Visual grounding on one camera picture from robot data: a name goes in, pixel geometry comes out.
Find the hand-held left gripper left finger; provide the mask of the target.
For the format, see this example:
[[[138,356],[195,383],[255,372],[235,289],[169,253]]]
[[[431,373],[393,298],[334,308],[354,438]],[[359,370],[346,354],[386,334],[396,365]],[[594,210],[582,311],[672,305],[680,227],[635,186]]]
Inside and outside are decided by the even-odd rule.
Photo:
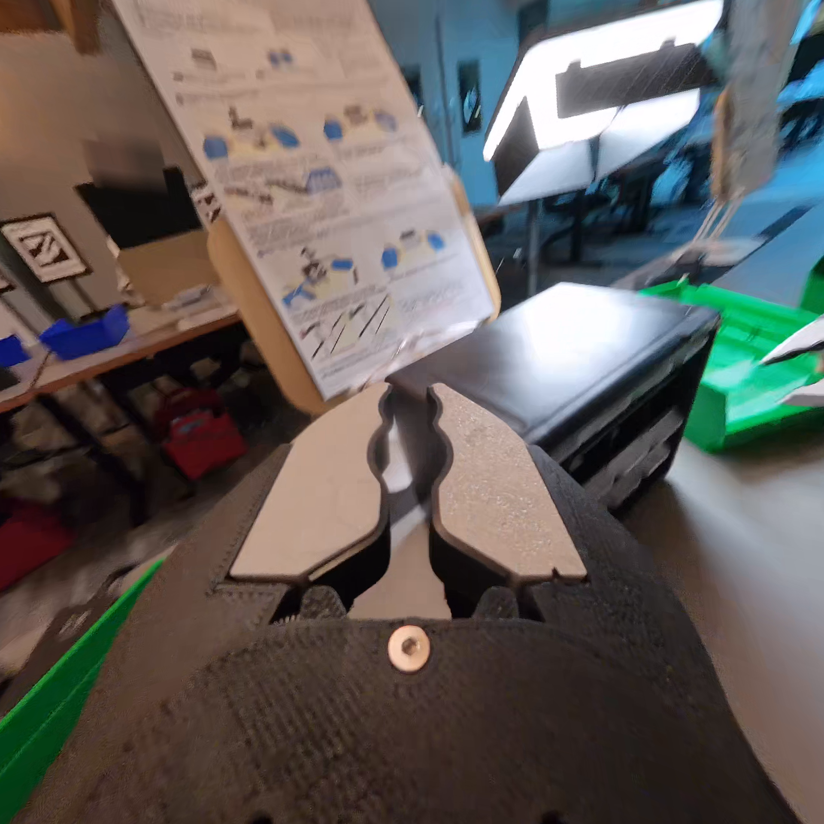
[[[390,393],[386,382],[374,383],[293,440],[231,579],[307,584],[379,537],[388,518]]]

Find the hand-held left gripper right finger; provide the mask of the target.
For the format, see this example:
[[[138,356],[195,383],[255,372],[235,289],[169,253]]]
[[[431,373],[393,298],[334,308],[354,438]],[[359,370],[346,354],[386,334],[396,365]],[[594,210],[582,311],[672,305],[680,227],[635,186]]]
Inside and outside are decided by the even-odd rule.
[[[510,586],[585,580],[582,557],[524,441],[444,383],[428,395],[433,430],[446,448],[432,494],[438,538]]]

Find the green plastic bin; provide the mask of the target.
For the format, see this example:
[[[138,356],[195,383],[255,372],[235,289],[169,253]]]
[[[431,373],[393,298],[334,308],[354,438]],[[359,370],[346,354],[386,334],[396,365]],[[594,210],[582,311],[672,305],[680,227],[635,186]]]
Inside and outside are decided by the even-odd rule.
[[[107,606],[1,723],[1,822],[26,805],[75,728],[120,628],[163,564],[157,560]]]
[[[720,327],[701,377],[685,437],[708,453],[718,453],[780,432],[822,424],[822,409],[787,406],[791,392],[821,378],[818,356],[801,354],[762,366],[760,361],[817,315],[769,303],[713,284],[693,285],[686,278],[641,290],[720,314]]]

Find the black drawer cabinet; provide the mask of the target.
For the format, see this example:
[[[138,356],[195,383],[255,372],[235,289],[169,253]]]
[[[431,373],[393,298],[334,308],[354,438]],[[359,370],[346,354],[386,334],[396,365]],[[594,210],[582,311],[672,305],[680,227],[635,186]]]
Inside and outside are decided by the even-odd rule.
[[[499,417],[554,462],[550,449],[592,422],[649,398],[674,400],[685,414],[674,456],[642,493],[608,510],[623,518],[673,464],[720,321],[701,306],[561,283],[402,367],[388,381],[412,494],[427,500],[445,461],[430,429],[427,389],[436,383]]]

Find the pale desk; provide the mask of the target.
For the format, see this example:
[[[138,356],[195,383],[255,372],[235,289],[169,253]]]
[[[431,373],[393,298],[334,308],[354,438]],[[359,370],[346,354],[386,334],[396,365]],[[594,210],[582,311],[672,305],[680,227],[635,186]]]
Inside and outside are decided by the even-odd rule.
[[[684,442],[624,518],[713,658],[739,724],[804,822],[823,822],[823,439],[709,455]]]

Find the red bag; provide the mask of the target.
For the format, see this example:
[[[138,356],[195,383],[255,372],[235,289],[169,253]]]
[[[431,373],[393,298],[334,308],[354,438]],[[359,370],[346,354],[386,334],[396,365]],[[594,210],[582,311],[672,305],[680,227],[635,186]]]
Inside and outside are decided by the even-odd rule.
[[[213,389],[174,390],[153,418],[158,442],[190,480],[230,465],[249,450],[226,404]]]

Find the bank of clear drawers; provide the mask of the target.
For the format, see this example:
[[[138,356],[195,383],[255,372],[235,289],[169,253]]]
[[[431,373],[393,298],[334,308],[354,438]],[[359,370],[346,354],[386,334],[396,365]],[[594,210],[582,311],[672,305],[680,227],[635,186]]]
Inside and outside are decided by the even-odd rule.
[[[594,499],[620,510],[673,458],[684,425],[676,401],[649,398],[589,424],[549,453]]]

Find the wooden work table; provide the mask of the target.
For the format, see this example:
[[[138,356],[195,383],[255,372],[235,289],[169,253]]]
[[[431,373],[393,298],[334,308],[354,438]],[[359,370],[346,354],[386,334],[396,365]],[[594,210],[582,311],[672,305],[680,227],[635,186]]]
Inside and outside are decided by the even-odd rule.
[[[130,330],[123,340],[98,353],[63,361],[40,345],[29,350],[29,359],[11,368],[16,384],[1,392],[1,411],[9,412],[25,406],[35,398],[52,394],[78,382],[95,379],[116,368],[157,353],[201,340],[242,322],[238,312],[214,310],[201,315],[176,318],[174,323],[149,332]]]

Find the wooden board on white stand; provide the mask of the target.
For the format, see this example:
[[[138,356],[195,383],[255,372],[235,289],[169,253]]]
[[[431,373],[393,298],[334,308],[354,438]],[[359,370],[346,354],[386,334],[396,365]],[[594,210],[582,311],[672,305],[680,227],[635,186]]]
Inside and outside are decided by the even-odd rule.
[[[695,236],[673,254],[675,264],[703,264],[714,254],[741,259],[722,234],[747,196],[773,176],[779,152],[778,96],[798,47],[808,2],[725,2],[724,88],[715,104],[710,209]]]

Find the metal light stand pole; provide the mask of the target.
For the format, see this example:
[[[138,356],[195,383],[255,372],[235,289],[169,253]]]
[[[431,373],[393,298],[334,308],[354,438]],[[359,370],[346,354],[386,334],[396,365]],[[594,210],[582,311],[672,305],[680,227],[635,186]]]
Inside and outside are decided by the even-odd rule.
[[[527,298],[538,292],[541,258],[541,201],[527,205]]]

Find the cardboard box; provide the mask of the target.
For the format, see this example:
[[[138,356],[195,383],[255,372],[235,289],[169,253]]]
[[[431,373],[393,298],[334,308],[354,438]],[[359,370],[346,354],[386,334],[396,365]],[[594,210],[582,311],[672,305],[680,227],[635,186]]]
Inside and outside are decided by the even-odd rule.
[[[120,250],[118,268],[137,298],[161,306],[187,290],[221,284],[208,239],[201,228]]]

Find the red floor object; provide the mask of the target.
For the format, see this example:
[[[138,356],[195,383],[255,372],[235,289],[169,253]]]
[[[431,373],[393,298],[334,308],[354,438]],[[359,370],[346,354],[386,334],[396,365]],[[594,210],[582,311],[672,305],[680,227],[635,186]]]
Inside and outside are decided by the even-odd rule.
[[[1,591],[72,547],[73,530],[52,506],[1,500]]]

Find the printed instruction sheet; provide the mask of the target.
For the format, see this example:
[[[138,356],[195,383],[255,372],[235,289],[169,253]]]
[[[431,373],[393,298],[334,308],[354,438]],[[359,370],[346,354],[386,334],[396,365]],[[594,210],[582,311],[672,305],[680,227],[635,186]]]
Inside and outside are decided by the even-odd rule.
[[[112,4],[320,397],[499,313],[368,2]]]

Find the softbox light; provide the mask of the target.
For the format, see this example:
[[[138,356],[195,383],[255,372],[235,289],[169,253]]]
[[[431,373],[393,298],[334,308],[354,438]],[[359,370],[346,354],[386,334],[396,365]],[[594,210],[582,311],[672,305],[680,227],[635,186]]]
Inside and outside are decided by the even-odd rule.
[[[678,3],[526,47],[483,148],[499,204],[585,191],[687,127],[717,80],[703,46],[723,12]]]

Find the black white framed sign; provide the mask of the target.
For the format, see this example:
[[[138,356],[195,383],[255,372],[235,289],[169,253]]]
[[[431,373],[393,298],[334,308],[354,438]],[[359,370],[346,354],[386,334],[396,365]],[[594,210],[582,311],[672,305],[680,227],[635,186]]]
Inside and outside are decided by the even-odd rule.
[[[92,272],[52,212],[2,221],[1,232],[40,283],[62,283]]]

